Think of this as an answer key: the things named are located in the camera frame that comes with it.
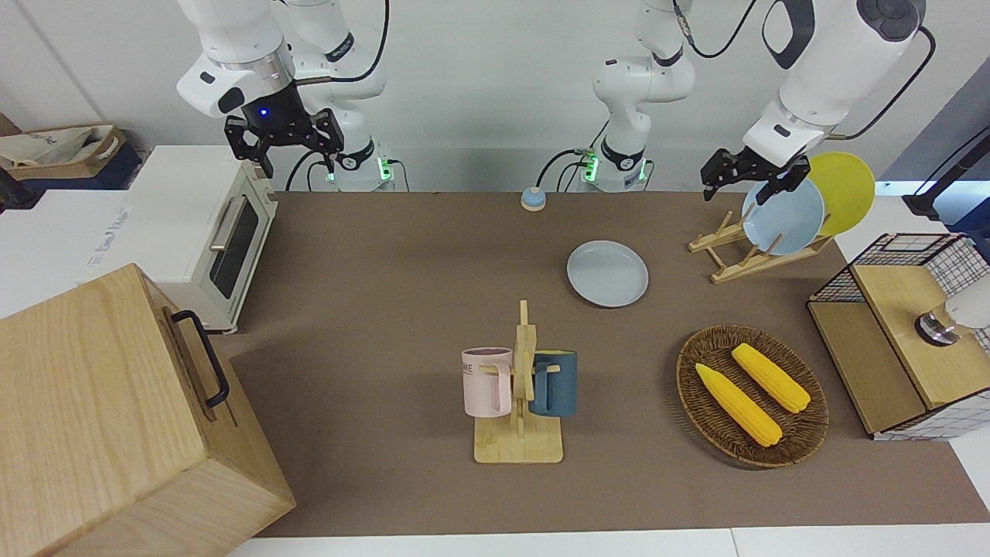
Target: black metal handle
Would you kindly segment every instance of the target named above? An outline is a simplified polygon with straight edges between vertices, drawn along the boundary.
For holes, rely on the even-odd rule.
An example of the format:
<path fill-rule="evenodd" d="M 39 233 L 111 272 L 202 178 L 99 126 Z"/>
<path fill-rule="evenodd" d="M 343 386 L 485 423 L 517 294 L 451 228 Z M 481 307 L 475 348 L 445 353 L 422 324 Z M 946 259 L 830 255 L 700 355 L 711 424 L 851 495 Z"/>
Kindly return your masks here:
<path fill-rule="evenodd" d="M 196 326 L 199 339 L 203 342 L 206 355 L 210 358 L 210 365 L 213 366 L 213 373 L 217 376 L 217 386 L 220 387 L 220 391 L 206 399 L 206 405 L 212 408 L 227 399 L 227 395 L 231 393 L 231 384 L 227 383 L 224 368 L 221 367 L 220 360 L 217 359 L 217 353 L 213 351 L 213 345 L 210 344 L 210 339 L 206 336 L 206 329 L 203 328 L 203 322 L 199 320 L 199 315 L 196 315 L 191 309 L 183 309 L 172 314 L 172 323 L 178 323 L 183 319 L 190 319 L 192 324 Z"/>

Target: plate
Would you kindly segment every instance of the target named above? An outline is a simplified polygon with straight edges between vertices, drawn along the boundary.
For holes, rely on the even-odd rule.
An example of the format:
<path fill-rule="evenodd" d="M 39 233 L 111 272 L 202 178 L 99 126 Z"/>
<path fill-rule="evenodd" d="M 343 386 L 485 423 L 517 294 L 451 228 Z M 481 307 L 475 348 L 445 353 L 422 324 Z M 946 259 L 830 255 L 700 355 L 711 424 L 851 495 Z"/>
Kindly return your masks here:
<path fill-rule="evenodd" d="M 808 407 L 796 414 L 785 410 L 733 359 L 732 351 L 746 342 L 763 353 L 811 395 Z M 721 372 L 752 398 L 784 436 L 763 448 L 715 401 L 694 369 L 704 364 Z M 776 338 L 752 327 L 716 325 L 691 336 L 677 355 L 677 393 L 691 423 L 713 445 L 738 461 L 758 468 L 796 464 L 815 453 L 829 431 L 825 392 L 808 364 Z"/>
<path fill-rule="evenodd" d="M 777 235 L 783 234 L 780 243 L 769 252 L 774 256 L 786 256 L 800 252 L 811 244 L 822 229 L 825 220 L 825 202 L 818 188 L 805 178 L 794 191 L 782 191 L 756 205 L 756 193 L 766 185 L 755 185 L 742 202 L 742 214 L 750 205 L 749 216 L 742 223 L 745 235 L 760 251 L 766 252 Z"/>
<path fill-rule="evenodd" d="M 818 187 L 829 214 L 819 232 L 822 236 L 835 236 L 859 224 L 873 206 L 876 178 L 855 155 L 835 152 L 813 157 L 808 179 Z"/>
<path fill-rule="evenodd" d="M 603 307 L 622 307 L 640 299 L 649 284 L 643 259 L 609 240 L 582 244 L 567 260 L 567 278 L 584 299 Z"/>

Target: green light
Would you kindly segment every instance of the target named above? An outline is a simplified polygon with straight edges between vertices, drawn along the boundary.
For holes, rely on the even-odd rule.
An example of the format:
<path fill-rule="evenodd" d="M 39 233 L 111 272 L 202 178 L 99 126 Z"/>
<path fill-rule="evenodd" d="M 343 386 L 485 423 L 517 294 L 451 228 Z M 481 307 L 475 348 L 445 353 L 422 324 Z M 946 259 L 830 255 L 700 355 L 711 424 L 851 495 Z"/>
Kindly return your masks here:
<path fill-rule="evenodd" d="M 381 174 L 382 181 L 392 179 L 392 166 L 381 157 L 378 158 L 378 173 Z"/>
<path fill-rule="evenodd" d="M 585 165 L 584 181 L 593 182 L 598 177 L 598 157 L 591 155 L 591 161 Z"/>

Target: yellow plate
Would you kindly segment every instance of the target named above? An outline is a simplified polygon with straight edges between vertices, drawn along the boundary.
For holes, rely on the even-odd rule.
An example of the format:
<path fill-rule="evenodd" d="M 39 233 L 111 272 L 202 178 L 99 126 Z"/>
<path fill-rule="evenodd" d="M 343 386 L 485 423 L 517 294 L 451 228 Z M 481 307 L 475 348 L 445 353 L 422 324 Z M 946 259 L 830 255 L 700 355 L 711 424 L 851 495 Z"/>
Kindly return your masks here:
<path fill-rule="evenodd" d="M 822 193 L 829 215 L 819 232 L 822 236 L 835 236 L 859 224 L 873 205 L 876 179 L 855 155 L 835 152 L 813 157 L 808 179 Z"/>

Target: wooden mug holder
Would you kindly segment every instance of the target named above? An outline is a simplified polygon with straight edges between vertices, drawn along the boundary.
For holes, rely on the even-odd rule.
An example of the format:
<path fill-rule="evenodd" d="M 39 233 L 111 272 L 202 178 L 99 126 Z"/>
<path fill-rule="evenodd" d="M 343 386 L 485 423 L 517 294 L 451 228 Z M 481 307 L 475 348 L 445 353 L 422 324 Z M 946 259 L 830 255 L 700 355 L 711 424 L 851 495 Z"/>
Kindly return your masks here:
<path fill-rule="evenodd" d="M 529 401 L 535 398 L 537 326 L 530 324 L 525 300 L 519 302 L 519 321 L 513 352 L 512 412 L 497 418 L 474 418 L 474 460 L 480 464 L 552 464 L 563 460 L 560 418 L 530 412 Z M 547 372 L 558 370 L 551 366 Z"/>
<path fill-rule="evenodd" d="M 746 212 L 742 215 L 742 218 L 736 224 L 729 224 L 729 221 L 733 218 L 733 212 L 729 211 L 726 213 L 726 218 L 722 219 L 722 224 L 719 225 L 718 230 L 715 232 L 702 235 L 699 234 L 698 238 L 694 242 L 687 245 L 688 250 L 692 254 L 698 253 L 700 251 L 705 251 L 708 255 L 715 261 L 715 265 L 719 266 L 719 269 L 712 273 L 711 279 L 714 284 L 721 284 L 722 282 L 728 282 L 733 279 L 741 279 L 742 277 L 747 277 L 749 275 L 755 275 L 761 273 L 768 269 L 773 269 L 774 267 L 780 267 L 782 265 L 787 265 L 789 263 L 794 263 L 812 256 L 817 256 L 819 253 L 825 249 L 826 246 L 832 241 L 832 236 L 819 236 L 812 241 L 808 247 L 804 248 L 800 252 L 796 252 L 786 256 L 774 256 L 769 252 L 772 252 L 774 248 L 784 239 L 783 234 L 777 235 L 770 247 L 766 251 L 762 251 L 757 246 L 752 246 L 746 253 L 742 261 L 734 265 L 726 265 L 726 263 L 719 257 L 719 254 L 715 253 L 715 248 L 718 246 L 726 246 L 729 244 L 734 244 L 735 242 L 747 241 L 745 230 L 743 229 L 743 223 L 745 219 L 748 218 L 749 213 L 752 212 L 753 205 L 751 204 Z M 825 221 L 829 220 L 828 214 L 825 215 Z"/>

